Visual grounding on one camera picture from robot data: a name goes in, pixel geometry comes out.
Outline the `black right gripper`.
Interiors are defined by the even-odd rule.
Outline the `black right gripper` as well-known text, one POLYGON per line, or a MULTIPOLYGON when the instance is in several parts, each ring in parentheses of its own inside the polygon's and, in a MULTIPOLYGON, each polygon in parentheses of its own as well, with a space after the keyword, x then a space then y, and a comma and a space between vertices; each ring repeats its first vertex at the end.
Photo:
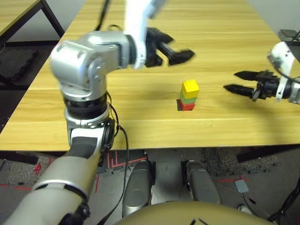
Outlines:
POLYGON ((254 71, 239 71, 234 75, 243 80, 255 80, 257 81, 256 89, 237 85, 228 84, 223 87, 233 93, 246 97, 251 97, 252 101, 258 99, 265 100, 276 96, 276 92, 279 86, 279 78, 274 75, 273 72, 265 70, 260 72, 254 71))

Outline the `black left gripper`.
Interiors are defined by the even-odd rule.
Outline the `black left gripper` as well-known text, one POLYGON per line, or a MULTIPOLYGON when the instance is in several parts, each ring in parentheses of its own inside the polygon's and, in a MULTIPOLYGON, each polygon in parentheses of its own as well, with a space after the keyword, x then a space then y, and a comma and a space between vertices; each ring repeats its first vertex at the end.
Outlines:
POLYGON ((174 66, 186 62, 194 56, 194 52, 190 49, 180 50, 176 52, 168 43, 172 42, 173 38, 166 33, 161 32, 157 28, 148 28, 146 35, 146 61, 147 68, 161 66, 163 59, 157 55, 156 50, 165 55, 169 66, 174 66))

